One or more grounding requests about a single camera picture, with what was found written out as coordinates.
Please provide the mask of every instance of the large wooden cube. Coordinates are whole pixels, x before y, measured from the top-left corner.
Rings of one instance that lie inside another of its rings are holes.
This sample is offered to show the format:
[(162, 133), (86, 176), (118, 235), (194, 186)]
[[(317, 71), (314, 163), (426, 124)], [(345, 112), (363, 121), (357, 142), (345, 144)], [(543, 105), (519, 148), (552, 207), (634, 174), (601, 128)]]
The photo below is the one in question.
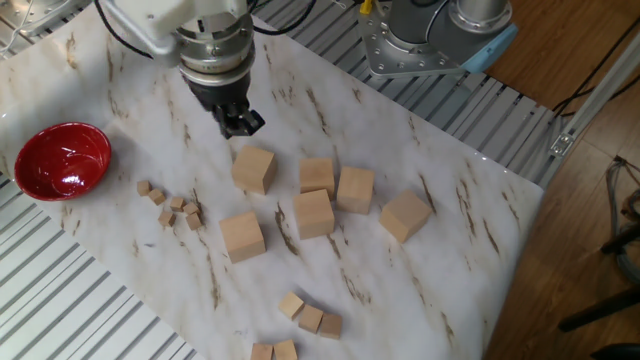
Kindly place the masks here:
[(296, 346), (291, 339), (275, 344), (273, 351), (276, 353), (276, 360), (298, 360)]
[(324, 313), (322, 315), (322, 328), (320, 329), (320, 336), (338, 340), (340, 339), (341, 332), (342, 317), (340, 315)]
[(159, 189), (151, 190), (149, 192), (149, 199), (151, 199), (151, 201), (156, 205), (160, 205), (166, 200), (164, 194)]
[(311, 158), (300, 160), (300, 193), (327, 190), (329, 199), (335, 194), (336, 181), (333, 177), (331, 158)]
[(251, 360), (271, 360), (273, 357), (273, 345), (253, 344)]
[(289, 320), (293, 321), (293, 319), (300, 314), (303, 306), (304, 301), (302, 301), (298, 295), (294, 294), (293, 291), (289, 291), (282, 301), (280, 301), (280, 304), (278, 304), (278, 309), (280, 309)]
[(169, 211), (163, 211), (158, 218), (158, 222), (162, 224), (162, 226), (173, 226), (176, 222), (176, 215)]
[(138, 181), (138, 195), (147, 196), (151, 192), (151, 183), (147, 180)]
[(302, 315), (300, 315), (298, 326), (315, 334), (318, 332), (320, 321), (322, 321), (322, 310), (316, 309), (311, 305), (305, 305)]
[(333, 232), (335, 218), (327, 190), (294, 196), (293, 207), (301, 240)]
[(267, 251), (253, 211), (221, 220), (220, 230), (233, 264)]
[(184, 205), (185, 205), (185, 201), (181, 197), (174, 197), (171, 199), (171, 202), (169, 203), (169, 207), (171, 208), (171, 210), (176, 212), (182, 212)]
[(231, 167), (231, 177), (236, 187), (265, 195), (277, 168), (273, 153), (245, 145)]
[(416, 194), (405, 190), (382, 208), (380, 224), (404, 243), (427, 223), (431, 212)]
[(338, 185), (336, 208), (357, 214), (368, 214), (373, 196), (375, 173), (371, 170), (343, 166)]

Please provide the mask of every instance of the black cable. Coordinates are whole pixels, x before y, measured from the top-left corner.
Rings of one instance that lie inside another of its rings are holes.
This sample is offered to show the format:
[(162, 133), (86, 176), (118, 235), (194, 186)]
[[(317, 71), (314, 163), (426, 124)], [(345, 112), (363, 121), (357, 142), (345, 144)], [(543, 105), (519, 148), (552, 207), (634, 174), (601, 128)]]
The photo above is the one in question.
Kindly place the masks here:
[[(631, 89), (633, 87), (633, 85), (638, 83), (638, 81), (640, 81), (640, 75), (636, 76), (633, 80), (629, 81), (629, 83), (627, 85), (623, 86), (620, 90), (616, 91), (613, 94), (613, 96), (611, 96), (611, 99), (609, 99), (609, 101), (617, 98), (618, 96), (622, 95), (625, 91)], [(590, 93), (592, 91), (593, 91), (593, 88), (591, 88), (591, 89), (589, 89), (589, 90), (587, 90), (585, 92), (588, 94), (588, 93)], [(572, 115), (575, 115), (575, 114), (576, 114), (576, 112), (572, 111), (570, 113), (565, 113), (565, 114), (562, 114), (560, 116), (572, 116)]]
[(269, 36), (278, 36), (278, 35), (282, 35), (282, 34), (286, 34), (289, 31), (297, 28), (298, 26), (300, 26), (300, 24), (302, 24), (303, 21), (305, 21), (307, 19), (307, 17), (309, 16), (309, 14), (311, 14), (311, 10), (313, 10), (313, 7), (315, 6), (317, 0), (311, 0), (311, 2), (309, 3), (309, 5), (307, 6), (307, 9), (304, 11), (304, 13), (300, 16), (300, 18), (298, 20), (296, 20), (293, 24), (286, 26), (280, 30), (267, 30), (267, 29), (263, 29), (261, 27), (258, 26), (253, 26), (253, 30), (255, 30), (256, 32), (259, 32), (260, 34), (264, 34), (264, 35), (269, 35)]
[(100, 5), (100, 2), (98, 0), (94, 1), (96, 4), (96, 10), (98, 10), (98, 14), (100, 15), (100, 18), (102, 19), (102, 22), (104, 23), (104, 26), (107, 28), (107, 30), (109, 30), (109, 33), (111, 34), (111, 36), (113, 36), (116, 40), (118, 40), (118, 42), (120, 42), (120, 44), (122, 44), (124, 47), (126, 47), (127, 49), (135, 52), (138, 55), (142, 55), (146, 58), (149, 59), (153, 59), (153, 56), (149, 55), (149, 53), (146, 53), (138, 48), (136, 48), (135, 46), (129, 44), (126, 40), (124, 40), (123, 38), (120, 37), (120, 35), (116, 34), (115, 30), (113, 30), (113, 28), (111, 27), (111, 24), (109, 24), (109, 21), (107, 20), (107, 17), (104, 15), (104, 11), (102, 10), (102, 5)]
[[(624, 39), (627, 38), (627, 36), (629, 36), (629, 34), (631, 34), (631, 32), (633, 31), (633, 29), (635, 29), (636, 26), (638, 26), (638, 24), (640, 24), (640, 17), (638, 17), (636, 19), (636, 21), (633, 22), (633, 24), (631, 24), (631, 26), (629, 26), (629, 28), (627, 28), (627, 30), (620, 36), (620, 38), (618, 38), (618, 41), (615, 42), (615, 44), (613, 44), (613, 46), (611, 47), (611, 49), (609, 49), (609, 51), (607, 52), (607, 54), (604, 56), (604, 58), (602, 58), (602, 60), (600, 61), (600, 63), (598, 63), (598, 65), (596, 65), (596, 67), (591, 71), (591, 73), (589, 74), (589, 76), (587, 76), (587, 78), (582, 82), (582, 84), (580, 84), (580, 86), (578, 87), (578, 89), (573, 93), (573, 95), (571, 95), (570, 97), (568, 97), (567, 99), (561, 101), (560, 103), (558, 103), (558, 105), (556, 105), (553, 109), (553, 111), (555, 112), (555, 116), (557, 117), (559, 114), (561, 114), (566, 108), (567, 106), (569, 106), (569, 104), (577, 99), (578, 97), (580, 97), (580, 90), (582, 90), (590, 81), (591, 79), (593, 79), (593, 77), (596, 75), (596, 73), (602, 68), (602, 66), (607, 62), (607, 60), (609, 60), (609, 58), (611, 57), (611, 55), (613, 55), (614, 51), (618, 48), (618, 46), (620, 46), (620, 44), (624, 41)], [(585, 94), (590, 93), (591, 91), (593, 91), (593, 89), (587, 90), (585, 91)]]

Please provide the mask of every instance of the white cable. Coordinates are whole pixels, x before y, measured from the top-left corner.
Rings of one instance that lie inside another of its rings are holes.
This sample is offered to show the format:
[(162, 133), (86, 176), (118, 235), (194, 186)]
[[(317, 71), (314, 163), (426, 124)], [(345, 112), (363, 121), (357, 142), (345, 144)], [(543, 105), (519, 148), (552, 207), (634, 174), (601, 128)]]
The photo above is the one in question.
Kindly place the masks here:
[(31, 2), (29, 2), (29, 7), (27, 8), (27, 13), (24, 16), (24, 19), (22, 19), (22, 24), (20, 24), (20, 26), (18, 26), (15, 30), (13, 30), (13, 33), (11, 33), (11, 40), (9, 40), (9, 43), (7, 44), (7, 46), (0, 49), (0, 55), (4, 55), (4, 53), (9, 51), (9, 48), (11, 48), (11, 45), (13, 45), (13, 42), (16, 41), (16, 37), (18, 37), (18, 33), (20, 32), (20, 30), (26, 27), (25, 23), (27, 22), (27, 18), (29, 17), (29, 13), (31, 12), (31, 6), (33, 6), (34, 2), (36, 2), (36, 0), (31, 0)]

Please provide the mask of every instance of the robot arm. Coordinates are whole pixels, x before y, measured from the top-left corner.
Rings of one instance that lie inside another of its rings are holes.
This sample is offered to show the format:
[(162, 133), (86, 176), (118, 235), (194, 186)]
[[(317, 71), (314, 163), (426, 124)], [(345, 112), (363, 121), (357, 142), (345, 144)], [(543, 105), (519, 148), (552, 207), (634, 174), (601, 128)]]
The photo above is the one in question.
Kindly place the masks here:
[(178, 66), (225, 138), (252, 135), (264, 120), (249, 110), (255, 60), (253, 22), (245, 0), (102, 0), (154, 59)]

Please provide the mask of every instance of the metal mounting bracket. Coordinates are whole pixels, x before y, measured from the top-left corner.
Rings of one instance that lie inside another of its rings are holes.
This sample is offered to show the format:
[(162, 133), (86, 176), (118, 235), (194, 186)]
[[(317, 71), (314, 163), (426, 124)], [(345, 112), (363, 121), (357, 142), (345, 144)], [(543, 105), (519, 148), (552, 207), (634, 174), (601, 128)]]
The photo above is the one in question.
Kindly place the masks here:
[(409, 44), (398, 39), (389, 30), (391, 4), (385, 4), (382, 10), (384, 16), (374, 4), (369, 15), (358, 12), (358, 29), (364, 40), (369, 68), (374, 75), (397, 78), (465, 72), (428, 43)]

